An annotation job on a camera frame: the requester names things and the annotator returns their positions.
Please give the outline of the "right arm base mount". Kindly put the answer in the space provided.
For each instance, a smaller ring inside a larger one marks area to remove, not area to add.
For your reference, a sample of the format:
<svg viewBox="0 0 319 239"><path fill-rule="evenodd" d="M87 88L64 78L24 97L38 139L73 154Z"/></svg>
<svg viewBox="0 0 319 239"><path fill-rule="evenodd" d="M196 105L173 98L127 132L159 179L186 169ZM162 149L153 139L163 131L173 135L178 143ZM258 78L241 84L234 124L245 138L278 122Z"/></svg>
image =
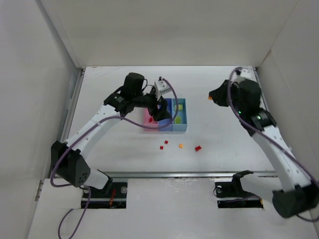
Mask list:
<svg viewBox="0 0 319 239"><path fill-rule="evenodd" d="M213 189L213 194L217 198L219 209L242 209L259 208L263 209L263 201L257 195L243 190L240 179L246 175L254 174L245 170L235 173L231 181L217 181Z"/></svg>

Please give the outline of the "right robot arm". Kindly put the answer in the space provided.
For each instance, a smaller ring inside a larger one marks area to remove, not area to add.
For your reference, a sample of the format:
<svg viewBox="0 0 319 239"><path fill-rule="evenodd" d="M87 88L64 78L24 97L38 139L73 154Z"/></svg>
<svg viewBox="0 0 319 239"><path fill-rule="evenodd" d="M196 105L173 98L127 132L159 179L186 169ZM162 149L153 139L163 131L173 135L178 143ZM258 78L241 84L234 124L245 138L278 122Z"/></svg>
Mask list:
<svg viewBox="0 0 319 239"><path fill-rule="evenodd" d="M301 213L319 204L319 182L291 153L283 140L276 121L269 111L260 106L261 88L255 81L238 77L225 80L208 93L208 98L221 107L230 107L250 137L263 150L281 183L281 189L262 182L250 171L233 176L232 183L240 190L253 193L272 202L282 218L296 216L306 222Z"/></svg>

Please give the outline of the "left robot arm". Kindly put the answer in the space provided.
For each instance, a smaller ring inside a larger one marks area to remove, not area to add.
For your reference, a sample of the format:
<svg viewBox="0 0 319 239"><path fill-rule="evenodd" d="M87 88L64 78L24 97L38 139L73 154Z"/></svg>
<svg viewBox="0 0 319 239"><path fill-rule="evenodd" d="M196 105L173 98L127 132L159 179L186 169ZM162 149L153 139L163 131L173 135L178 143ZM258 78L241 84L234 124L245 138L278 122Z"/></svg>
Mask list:
<svg viewBox="0 0 319 239"><path fill-rule="evenodd" d="M138 125L126 117L135 108L147 109L155 121L174 120L175 117L167 110L167 101L163 98L164 94L175 92L172 85L160 77L151 86L151 91L144 93L147 82L143 75L129 73L123 85L103 101L100 109L79 131L63 142L53 143L50 176L53 187L59 187L54 183L57 175L67 182L67 186L101 191L109 189L112 178L100 170L90 168L86 159L99 140L117 123L127 121Z"/></svg>

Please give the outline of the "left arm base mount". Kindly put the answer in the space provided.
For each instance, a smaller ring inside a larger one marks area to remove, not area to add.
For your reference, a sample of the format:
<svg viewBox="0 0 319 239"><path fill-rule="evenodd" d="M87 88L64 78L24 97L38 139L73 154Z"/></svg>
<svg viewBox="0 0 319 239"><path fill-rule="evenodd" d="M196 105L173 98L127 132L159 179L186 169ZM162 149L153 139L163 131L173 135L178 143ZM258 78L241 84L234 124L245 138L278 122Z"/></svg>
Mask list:
<svg viewBox="0 0 319 239"><path fill-rule="evenodd" d="M127 206L128 180L115 178L107 185L106 189L89 187L91 197L87 188L83 188L81 198L81 209L125 209Z"/></svg>

